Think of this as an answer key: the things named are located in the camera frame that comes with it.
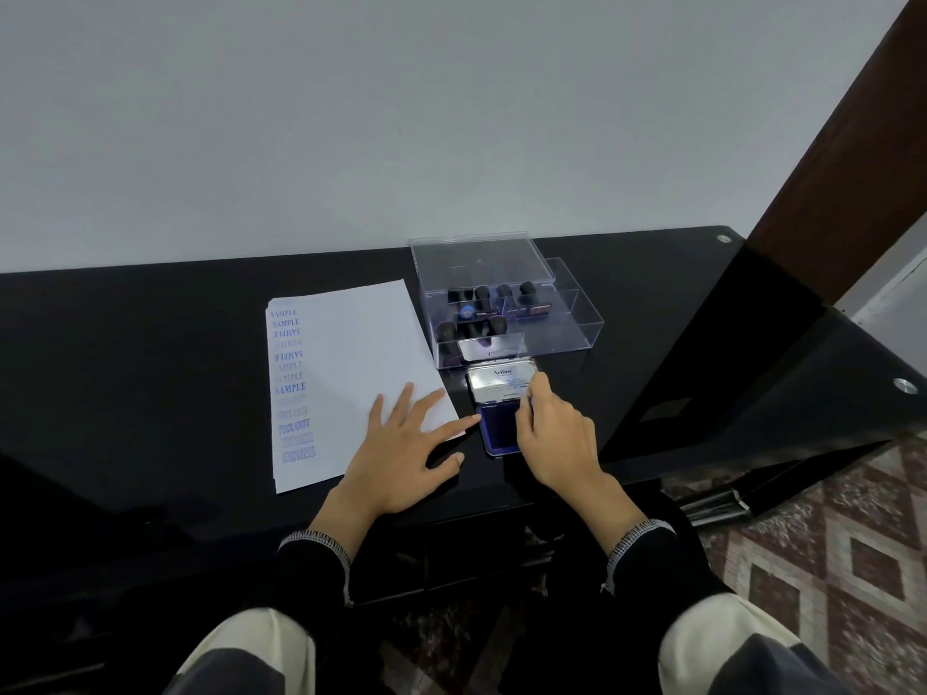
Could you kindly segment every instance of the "white wall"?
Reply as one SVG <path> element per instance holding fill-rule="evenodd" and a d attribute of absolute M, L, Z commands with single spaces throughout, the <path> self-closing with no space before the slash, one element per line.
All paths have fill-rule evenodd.
<path fill-rule="evenodd" d="M 907 0 L 0 0 L 0 270 L 723 223 Z"/>
<path fill-rule="evenodd" d="M 836 306 L 921 375 L 927 375 L 927 214 L 902 234 Z"/>

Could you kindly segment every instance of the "glossy black tabletop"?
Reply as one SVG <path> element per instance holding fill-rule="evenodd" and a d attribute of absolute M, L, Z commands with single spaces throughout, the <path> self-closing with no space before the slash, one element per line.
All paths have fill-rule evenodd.
<path fill-rule="evenodd" d="M 927 395 L 893 380 L 927 382 L 730 230 L 538 245 L 605 322 L 592 350 L 539 367 L 595 421 L 624 482 L 804 458 L 927 422 Z M 398 278 L 417 303 L 406 248 L 0 275 L 6 511 L 47 507 L 65 525 L 69 513 L 79 525 L 78 514 L 157 512 L 199 544 L 306 522 L 334 481 L 274 492 L 264 309 Z M 470 411 L 461 373 L 445 379 Z M 460 477 L 388 525 L 543 495 L 520 457 L 488 457 L 478 432 L 443 451 L 455 447 Z"/>

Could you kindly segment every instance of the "patterned floor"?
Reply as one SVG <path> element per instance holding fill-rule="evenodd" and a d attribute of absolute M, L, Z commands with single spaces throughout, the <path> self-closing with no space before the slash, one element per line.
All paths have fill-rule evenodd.
<path fill-rule="evenodd" d="M 914 438 L 750 525 L 702 538 L 713 570 L 858 695 L 927 695 L 927 441 Z M 495 695 L 526 604 L 482 595 L 398 618 L 396 695 Z"/>

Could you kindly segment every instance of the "right hand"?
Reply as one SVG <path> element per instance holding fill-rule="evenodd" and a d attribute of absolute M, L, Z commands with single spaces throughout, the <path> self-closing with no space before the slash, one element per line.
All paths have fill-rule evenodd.
<path fill-rule="evenodd" d="M 554 395 L 546 374 L 531 378 L 516 424 L 518 447 L 528 468 L 567 502 L 580 488 L 601 478 L 595 424 Z"/>

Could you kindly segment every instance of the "person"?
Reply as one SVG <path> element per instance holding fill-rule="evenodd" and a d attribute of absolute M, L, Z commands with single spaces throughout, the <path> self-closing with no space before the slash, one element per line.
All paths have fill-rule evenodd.
<path fill-rule="evenodd" d="M 460 453 L 434 469 L 425 465 L 438 444 L 479 421 L 475 415 L 423 432 L 425 413 L 444 394 L 411 404 L 406 385 L 385 423 L 377 396 L 364 443 L 309 528 L 284 538 L 247 609 L 199 643 L 167 695 L 315 692 L 318 663 L 351 604 L 351 561 L 367 531 L 460 471 Z M 516 415 L 528 468 L 584 527 L 558 570 L 582 572 L 585 560 L 604 578 L 585 592 L 569 577 L 553 581 L 567 594 L 558 602 L 550 586 L 553 615 L 529 640 L 538 658 L 527 669 L 533 679 L 522 678 L 525 691 L 847 692 L 798 637 L 715 577 L 672 525 L 645 516 L 599 466 L 592 421 L 555 395 L 544 373 L 532 378 Z"/>

